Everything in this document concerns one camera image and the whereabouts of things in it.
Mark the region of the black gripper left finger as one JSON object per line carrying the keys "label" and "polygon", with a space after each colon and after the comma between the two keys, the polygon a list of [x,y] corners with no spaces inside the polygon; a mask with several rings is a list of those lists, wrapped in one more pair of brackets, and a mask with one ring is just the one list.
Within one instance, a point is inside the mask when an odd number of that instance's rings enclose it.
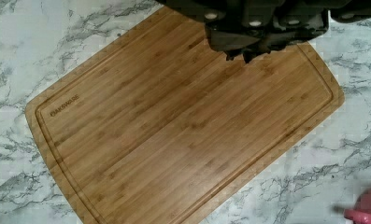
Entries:
{"label": "black gripper left finger", "polygon": [[227,61],[242,55],[245,62],[250,62],[261,55],[258,42],[262,39],[262,30],[242,25],[209,23],[205,25],[207,41],[211,49],[223,52]]}

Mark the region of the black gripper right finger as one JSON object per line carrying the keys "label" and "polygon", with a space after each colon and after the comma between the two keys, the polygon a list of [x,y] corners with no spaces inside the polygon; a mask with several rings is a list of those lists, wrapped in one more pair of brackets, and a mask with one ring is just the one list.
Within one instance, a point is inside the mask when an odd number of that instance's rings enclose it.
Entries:
{"label": "black gripper right finger", "polygon": [[305,43],[327,32],[327,29],[296,29],[290,32],[269,33],[257,43],[245,47],[242,51],[245,63],[251,62],[263,54],[281,51],[288,46]]}

